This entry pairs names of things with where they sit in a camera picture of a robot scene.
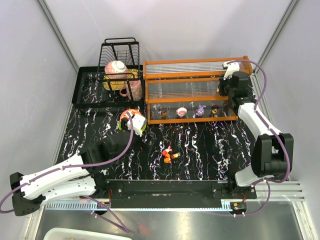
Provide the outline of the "pink piglet toy figure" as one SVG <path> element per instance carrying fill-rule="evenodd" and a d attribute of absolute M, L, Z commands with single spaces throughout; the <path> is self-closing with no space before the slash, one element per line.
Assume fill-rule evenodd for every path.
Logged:
<path fill-rule="evenodd" d="M 167 154 L 171 154 L 172 153 L 172 151 L 173 151 L 173 149 L 171 148 L 171 146 L 169 145 L 166 149 L 164 149 L 163 151 L 162 151 L 162 155 L 163 156 L 166 156 Z"/>

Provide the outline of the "brown haired small toy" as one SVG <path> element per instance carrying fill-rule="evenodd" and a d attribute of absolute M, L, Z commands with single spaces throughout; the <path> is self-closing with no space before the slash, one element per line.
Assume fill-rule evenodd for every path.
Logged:
<path fill-rule="evenodd" d="M 166 117 L 167 117 L 167 112 L 166 112 L 165 110 L 162 110 L 161 113 L 160 113 L 160 115 L 161 115 L 161 119 L 162 119 L 162 120 L 165 120 Z"/>

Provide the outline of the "yellow bear toy figure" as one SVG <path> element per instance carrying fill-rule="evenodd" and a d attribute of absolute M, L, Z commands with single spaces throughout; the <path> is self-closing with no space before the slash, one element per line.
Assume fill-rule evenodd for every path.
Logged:
<path fill-rule="evenodd" d="M 166 154 L 164 156 L 164 163 L 165 164 L 170 164 L 171 163 L 171 155 L 170 154 Z"/>

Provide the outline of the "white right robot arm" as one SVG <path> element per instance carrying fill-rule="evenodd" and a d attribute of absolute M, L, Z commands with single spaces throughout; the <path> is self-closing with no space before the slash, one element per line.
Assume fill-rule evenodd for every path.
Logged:
<path fill-rule="evenodd" d="M 284 182 L 293 166 L 294 138 L 282 133 L 264 116 L 258 101 L 249 94 L 250 76 L 235 71 L 228 77 L 219 78 L 219 94 L 228 98 L 228 105 L 242 120 L 255 138 L 250 165 L 228 177 L 228 194 L 236 195 L 264 180 Z"/>

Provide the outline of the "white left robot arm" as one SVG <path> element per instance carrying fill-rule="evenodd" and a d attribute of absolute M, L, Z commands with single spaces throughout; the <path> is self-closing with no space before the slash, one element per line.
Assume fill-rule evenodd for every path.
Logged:
<path fill-rule="evenodd" d="M 45 170 L 10 175 L 11 200 L 16 216 L 26 216 L 57 200 L 90 196 L 103 198 L 110 191 L 102 170 L 131 150 L 146 151 L 154 143 L 150 133 L 120 131 L 82 148 L 79 153 Z"/>

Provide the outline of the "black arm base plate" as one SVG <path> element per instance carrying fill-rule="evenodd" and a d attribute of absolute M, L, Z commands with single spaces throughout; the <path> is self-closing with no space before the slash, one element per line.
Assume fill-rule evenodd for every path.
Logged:
<path fill-rule="evenodd" d="M 191 195 L 213 199 L 257 198 L 256 189 L 250 186 L 239 187 L 234 183 L 217 180 L 97 180 L 97 198 L 122 199 L 135 195 L 172 196 Z"/>

